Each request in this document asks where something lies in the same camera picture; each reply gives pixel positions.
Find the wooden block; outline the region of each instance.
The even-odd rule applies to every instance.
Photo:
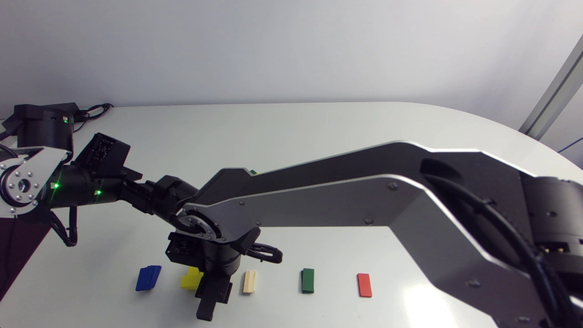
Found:
[[[359,273],[358,278],[360,297],[373,297],[373,290],[370,288],[370,276],[368,273]]]
[[[314,293],[314,269],[304,268],[301,272],[301,292]]]
[[[251,294],[255,292],[255,277],[257,270],[249,270],[245,272],[245,281],[243,283],[243,293]]]

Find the power cord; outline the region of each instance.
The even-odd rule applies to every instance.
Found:
[[[110,103],[105,103],[105,104],[98,104],[98,105],[92,106],[86,110],[79,110],[77,113],[75,113],[75,115],[73,116],[73,119],[75,120],[75,123],[82,122],[82,124],[80,127],[73,130],[73,133],[81,130],[85,126],[85,123],[87,123],[88,121],[97,120],[98,118],[103,116],[105,113],[107,113],[109,111],[109,109],[111,109],[112,107],[115,107],[115,106],[113,106]],[[99,108],[101,108],[103,110],[95,115],[91,115],[92,111],[97,110]]]
[[[570,144],[569,144],[568,146],[566,146],[565,148],[563,148],[563,149],[559,150],[559,151],[558,151],[558,153],[560,153],[560,152],[563,152],[563,151],[566,151],[567,149],[569,149],[569,147],[571,147],[571,146],[573,146],[574,144],[576,144],[576,143],[580,142],[581,140],[583,140],[583,137],[581,137],[581,138],[579,138],[579,139],[577,139],[577,140],[573,141],[572,143],[570,143]]]
[[[552,266],[545,260],[543,254],[530,244],[509,220],[494,209],[494,201],[481,199],[465,187],[442,177],[433,175],[424,175],[424,177],[442,191],[446,191],[470,205],[476,213],[484,216],[508,241],[531,275],[541,303],[553,325],[581,328],[574,305],[571,303],[563,282],[559,279]]]

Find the black cable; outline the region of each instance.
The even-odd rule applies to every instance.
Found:
[[[81,130],[84,126],[85,123],[87,123],[88,121],[92,121],[92,120],[97,120],[98,118],[100,118],[101,116],[103,116],[105,113],[107,113],[109,111],[109,109],[113,108],[115,106],[113,106],[110,103],[104,103],[104,104],[98,104],[95,106],[92,106],[90,108],[88,108],[87,110],[79,110],[77,113],[75,113],[75,116],[73,117],[75,123],[81,123],[83,122],[83,124],[81,124],[81,126],[75,130],[73,130],[73,133]],[[97,110],[101,108],[102,111],[95,114],[95,115],[91,115],[91,112],[94,110]]]
[[[73,130],[73,133],[75,133],[75,132],[77,132],[77,131],[81,130],[81,129],[82,129],[84,126],[85,126],[85,123],[87,123],[87,122],[88,122],[88,121],[83,121],[83,124],[81,124],[81,126],[80,126],[80,127],[78,127],[77,129]]]
[[[15,125],[13,128],[11,128],[10,130],[6,130],[3,132],[0,132],[0,141],[6,139],[7,137],[11,136],[14,132],[16,132],[16,130],[20,129],[20,127],[22,126],[22,124],[24,124],[24,122],[20,122],[17,125]]]
[[[250,250],[247,252],[247,256],[259,259],[261,262],[267,261],[271,263],[281,263],[283,260],[282,251],[273,246],[260,243],[253,243]]]
[[[4,268],[5,268],[5,275],[4,280],[2,281],[2,285],[0,285],[0,291],[4,290],[6,286],[6,282],[8,281],[8,275],[10,274],[10,270],[8,269],[9,261],[8,257],[10,256],[10,250],[12,248],[12,236],[14,236],[14,230],[16,227],[16,218],[12,221],[12,228],[10,229],[10,236],[8,237],[8,243],[6,243],[6,253],[4,257]]]
[[[521,258],[541,303],[551,322],[558,327],[581,328],[578,316],[563,282],[540,251],[531,245],[518,230],[492,205],[491,200],[483,200],[471,191],[450,180],[438,176],[424,175],[432,184],[448,191],[482,214],[502,234]]]
[[[53,212],[50,213],[49,218],[49,226],[51,226],[67,247],[77,245],[77,206],[69,207],[69,228],[67,229],[65,229],[61,220]]]
[[[18,158],[18,155],[10,148],[5,145],[0,144],[0,149],[7,152],[12,158]]]
[[[570,143],[568,146],[566,146],[565,148],[561,149],[558,151],[558,153],[562,152],[562,151],[566,151],[570,146],[573,146],[574,144],[580,142],[581,140],[583,140],[583,137],[573,141],[572,143]]]

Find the screw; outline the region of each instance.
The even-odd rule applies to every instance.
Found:
[[[466,286],[472,288],[480,288],[482,286],[482,283],[478,281],[478,279],[472,279],[466,281]]]
[[[529,323],[531,321],[531,319],[529,317],[526,317],[526,316],[518,316],[514,320],[516,320],[516,322],[520,322],[520,323]]]

